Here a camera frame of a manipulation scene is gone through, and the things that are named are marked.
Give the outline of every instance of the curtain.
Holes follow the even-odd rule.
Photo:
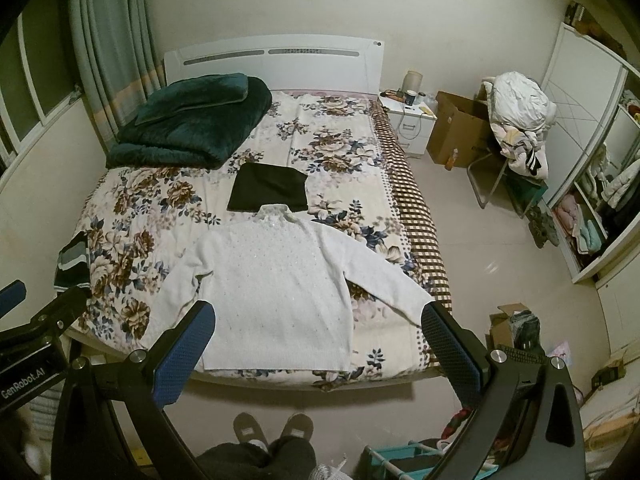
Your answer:
[[[107,148],[148,96],[164,86],[145,0],[69,0],[84,92]]]

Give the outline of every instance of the tile floor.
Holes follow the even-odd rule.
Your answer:
[[[574,383],[585,390],[609,357],[604,316],[593,283],[573,285],[558,248],[539,250],[527,224],[511,209],[506,192],[481,210],[465,170],[449,172],[429,155],[411,160],[412,170],[438,229],[449,273],[454,314],[460,325],[483,339],[488,316],[499,304],[522,302],[540,318],[542,345],[566,339]],[[337,464],[348,456],[356,468],[366,444],[404,444],[440,434],[458,400],[444,378],[356,391],[274,392],[191,381],[166,412],[189,448],[199,454],[221,442],[234,442],[232,421],[253,413],[268,439],[277,438],[295,411],[315,424],[312,443],[318,460]],[[121,406],[118,412],[123,413]],[[139,443],[122,416],[130,444]]]

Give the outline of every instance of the nightstand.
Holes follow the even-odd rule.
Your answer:
[[[378,97],[396,132],[398,144],[407,155],[422,156],[427,148],[433,125],[437,117],[427,105],[422,104],[429,113],[426,114],[417,106],[404,106],[403,103],[387,97]]]

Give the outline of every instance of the white headboard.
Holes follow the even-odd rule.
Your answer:
[[[321,34],[250,36],[186,46],[164,54],[166,82],[242,72],[271,90],[377,94],[383,41]]]

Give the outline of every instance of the mattress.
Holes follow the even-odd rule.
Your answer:
[[[226,210],[249,161],[308,174],[309,208],[300,218],[356,238],[450,306],[436,229],[382,106],[362,95],[274,92],[268,113],[220,169],[114,168],[100,179],[77,227],[88,233],[92,297],[74,328],[119,352],[143,348],[154,295],[184,251],[207,230],[252,215]],[[350,293],[350,370],[196,370],[214,382],[331,390],[438,365],[418,327],[366,290],[350,284]]]

